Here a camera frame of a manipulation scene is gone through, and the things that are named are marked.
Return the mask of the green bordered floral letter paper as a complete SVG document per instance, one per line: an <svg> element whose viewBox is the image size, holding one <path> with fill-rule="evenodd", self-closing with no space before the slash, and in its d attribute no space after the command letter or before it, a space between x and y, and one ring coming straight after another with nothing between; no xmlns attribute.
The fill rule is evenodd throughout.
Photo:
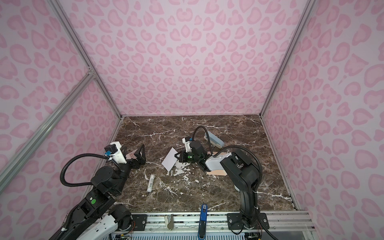
<svg viewBox="0 0 384 240"><path fill-rule="evenodd" d="M175 163L177 162L178 159L175 157L177 153L178 152L174 148L171 148L164 160L162 161L162 165L167 170L167 172L170 172Z"/></svg>

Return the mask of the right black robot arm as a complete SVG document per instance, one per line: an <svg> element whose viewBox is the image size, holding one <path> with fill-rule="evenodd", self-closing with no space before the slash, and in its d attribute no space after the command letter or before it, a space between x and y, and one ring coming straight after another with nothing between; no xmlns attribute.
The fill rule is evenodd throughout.
<svg viewBox="0 0 384 240"><path fill-rule="evenodd" d="M263 169L250 150L227 146L213 154L208 153L199 141L188 141L186 149L177 152L174 157L180 163L196 163L206 173L225 171L240 192L243 227L252 229L260 222L257 189L262 182Z"/></svg>

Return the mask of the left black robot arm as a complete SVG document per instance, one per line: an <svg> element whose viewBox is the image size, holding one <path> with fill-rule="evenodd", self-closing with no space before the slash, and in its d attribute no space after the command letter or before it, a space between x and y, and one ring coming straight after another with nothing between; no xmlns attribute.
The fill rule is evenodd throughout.
<svg viewBox="0 0 384 240"><path fill-rule="evenodd" d="M60 173L62 185L70 188L91 186L87 195L67 214L62 226L51 237L53 240L113 240L116 231L132 232L139 227L132 213L115 198L123 193L123 188L133 169L146 163L145 145L135 152L133 159L127 159L118 142L105 147L104 155L85 153L71 158ZM75 161L86 158L99 158L113 163L99 168L89 182L70 183L66 172Z"/></svg>

